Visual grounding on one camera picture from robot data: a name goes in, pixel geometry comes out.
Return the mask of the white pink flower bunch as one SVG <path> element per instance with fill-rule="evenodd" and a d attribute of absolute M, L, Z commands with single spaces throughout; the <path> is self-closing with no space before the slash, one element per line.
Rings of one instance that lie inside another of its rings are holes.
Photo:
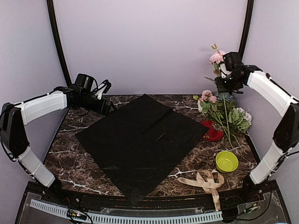
<path fill-rule="evenodd" d="M 241 107 L 235 105 L 235 101 L 226 98 L 225 93 L 214 95 L 210 90 L 204 90 L 201 95 L 192 98 L 197 102 L 198 111 L 205 114 L 212 121 L 220 125 L 229 142 L 233 147 L 233 141 L 240 147 L 238 135 L 245 134 L 252 125 L 252 115 Z"/>

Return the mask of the black wrapping paper sheet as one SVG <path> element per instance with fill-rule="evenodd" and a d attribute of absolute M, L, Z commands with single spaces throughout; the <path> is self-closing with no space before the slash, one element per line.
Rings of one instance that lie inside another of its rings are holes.
<path fill-rule="evenodd" d="M 143 95 L 77 133 L 76 138 L 120 192 L 138 204 L 207 130 Z"/>

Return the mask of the blue hydrangea flower stem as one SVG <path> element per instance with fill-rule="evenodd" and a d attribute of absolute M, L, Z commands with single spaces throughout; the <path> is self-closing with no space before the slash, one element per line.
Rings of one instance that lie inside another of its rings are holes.
<path fill-rule="evenodd" d="M 217 96 L 217 99 L 220 100 L 220 101 L 225 100 L 225 101 L 235 102 L 234 96 L 231 93 L 228 93 L 228 92 L 219 93 L 218 96 Z"/>

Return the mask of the pink rose stem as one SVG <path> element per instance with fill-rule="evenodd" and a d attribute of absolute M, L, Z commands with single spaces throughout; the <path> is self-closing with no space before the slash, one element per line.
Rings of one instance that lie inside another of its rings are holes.
<path fill-rule="evenodd" d="M 221 70 L 221 64 L 224 63 L 223 56 L 225 55 L 226 52 L 219 50 L 216 43 L 214 43 L 211 46 L 211 48 L 213 50 L 215 50 L 215 52 L 209 58 L 209 62 L 211 63 L 211 65 L 213 65 L 213 68 L 214 68 L 214 74 L 216 75 L 216 77 L 226 77 L 226 74 L 223 73 Z M 230 146 L 231 146 L 231 148 L 233 148 L 231 138 L 230 138 L 230 132 L 229 132 L 229 129 L 227 129 L 228 126 L 223 126 L 222 119 L 224 119 L 224 117 L 222 116 L 220 111 L 218 111 L 217 109 L 216 109 L 216 111 L 213 110 L 217 106 L 215 104 L 215 102 L 217 101 L 217 99 L 216 99 L 217 96 L 213 96 L 212 93 L 208 94 L 206 105 L 209 106 L 209 108 L 204 109 L 203 112 L 207 113 L 215 121 L 220 122 L 220 125 L 222 126 L 223 131 L 224 131 L 226 137 L 228 138 Z M 224 113 L 226 113 L 227 107 L 225 104 L 223 105 L 224 102 L 225 102 L 225 100 L 220 101 L 220 106 L 224 106 Z"/>

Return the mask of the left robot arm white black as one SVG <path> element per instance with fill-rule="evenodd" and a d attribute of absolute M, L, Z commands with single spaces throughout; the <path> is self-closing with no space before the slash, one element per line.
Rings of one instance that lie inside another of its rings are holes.
<path fill-rule="evenodd" d="M 108 115 L 115 108 L 103 96 L 112 84 L 105 79 L 98 83 L 87 74 L 78 74 L 70 86 L 58 86 L 43 95 L 18 103 L 5 103 L 0 112 L 0 145 L 12 162 L 17 162 L 26 174 L 41 184 L 55 203 L 63 203 L 66 193 L 58 177 L 49 171 L 33 151 L 28 125 L 53 112 L 71 107 L 84 108 Z"/>

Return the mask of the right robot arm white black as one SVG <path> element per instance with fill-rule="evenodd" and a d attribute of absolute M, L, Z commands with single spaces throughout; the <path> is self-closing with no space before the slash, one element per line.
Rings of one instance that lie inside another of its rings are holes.
<path fill-rule="evenodd" d="M 221 74 L 215 79 L 219 92 L 241 93 L 244 86 L 259 93 L 277 111 L 272 143 L 258 165 L 248 174 L 238 198 L 249 202 L 269 177 L 278 171 L 299 142 L 299 100 L 255 65 L 245 65 L 238 52 L 222 56 Z"/>

